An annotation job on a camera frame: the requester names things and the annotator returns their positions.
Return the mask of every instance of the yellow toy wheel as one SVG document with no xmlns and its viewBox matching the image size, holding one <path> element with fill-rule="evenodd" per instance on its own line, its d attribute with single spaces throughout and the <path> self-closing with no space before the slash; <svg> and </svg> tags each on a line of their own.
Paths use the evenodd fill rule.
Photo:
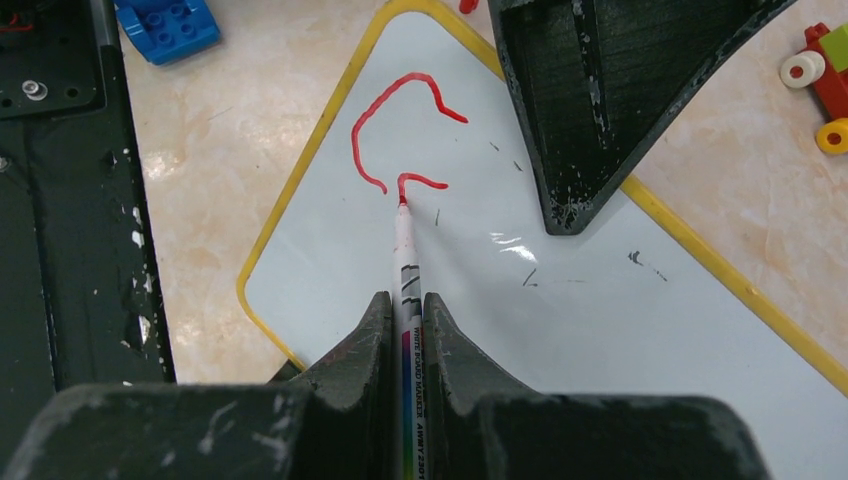
<svg viewBox="0 0 848 480">
<path fill-rule="evenodd" d="M 848 153 L 848 118 L 834 120 L 820 128 L 816 134 L 816 143 L 824 153 Z"/>
</svg>

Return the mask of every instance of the green toy block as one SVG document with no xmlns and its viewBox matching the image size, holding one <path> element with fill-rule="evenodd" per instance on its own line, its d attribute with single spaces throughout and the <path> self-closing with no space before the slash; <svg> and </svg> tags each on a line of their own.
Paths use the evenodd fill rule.
<svg viewBox="0 0 848 480">
<path fill-rule="evenodd" d="M 823 36 L 819 43 L 836 73 L 848 70 L 848 23 Z"/>
</svg>

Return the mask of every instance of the beige marble floor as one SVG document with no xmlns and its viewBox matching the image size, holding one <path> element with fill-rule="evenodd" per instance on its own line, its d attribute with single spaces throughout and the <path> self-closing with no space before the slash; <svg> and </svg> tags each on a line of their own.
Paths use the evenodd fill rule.
<svg viewBox="0 0 848 480">
<path fill-rule="evenodd" d="M 125 60 L 178 379 L 264 382 L 284 357 L 242 311 L 236 276 L 383 0 L 208 3 L 221 45 L 157 68 L 124 38 Z M 637 173 L 848 364 L 848 159 L 818 152 L 822 114 L 776 73 L 807 24 L 848 21 L 839 3 L 799 0 Z M 491 41 L 485 2 L 466 19 Z"/>
</svg>

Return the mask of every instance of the toy wheel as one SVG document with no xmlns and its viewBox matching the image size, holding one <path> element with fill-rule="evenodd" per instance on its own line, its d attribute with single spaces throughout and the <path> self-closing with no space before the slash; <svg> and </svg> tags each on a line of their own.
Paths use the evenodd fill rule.
<svg viewBox="0 0 848 480">
<path fill-rule="evenodd" d="M 831 155 L 848 153 L 848 118 L 834 120 L 819 129 L 816 143 Z"/>
<path fill-rule="evenodd" d="M 789 88 L 810 86 L 824 75 L 825 61 L 819 52 L 807 50 L 787 58 L 780 66 L 780 79 Z"/>
</svg>

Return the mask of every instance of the white toy wheel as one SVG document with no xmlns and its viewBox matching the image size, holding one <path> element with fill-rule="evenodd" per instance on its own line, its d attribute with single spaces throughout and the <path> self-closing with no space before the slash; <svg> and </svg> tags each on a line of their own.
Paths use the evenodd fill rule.
<svg viewBox="0 0 848 480">
<path fill-rule="evenodd" d="M 824 75 L 825 60 L 812 50 L 787 58 L 780 66 L 780 79 L 789 88 L 810 86 Z"/>
</svg>

